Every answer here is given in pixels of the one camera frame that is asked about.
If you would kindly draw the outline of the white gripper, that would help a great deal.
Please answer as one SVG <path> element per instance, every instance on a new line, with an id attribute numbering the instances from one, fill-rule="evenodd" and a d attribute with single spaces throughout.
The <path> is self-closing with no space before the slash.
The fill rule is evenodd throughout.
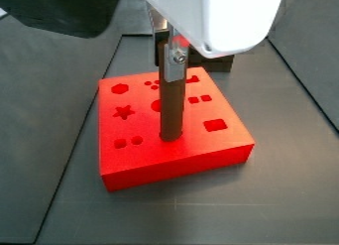
<path id="1" fill-rule="evenodd" d="M 145 1 L 154 43 L 168 39 L 166 82 L 184 78 L 189 43 L 208 59 L 249 50 L 264 39 L 280 4 L 280 0 Z M 169 30 L 164 18 L 173 26 Z"/>

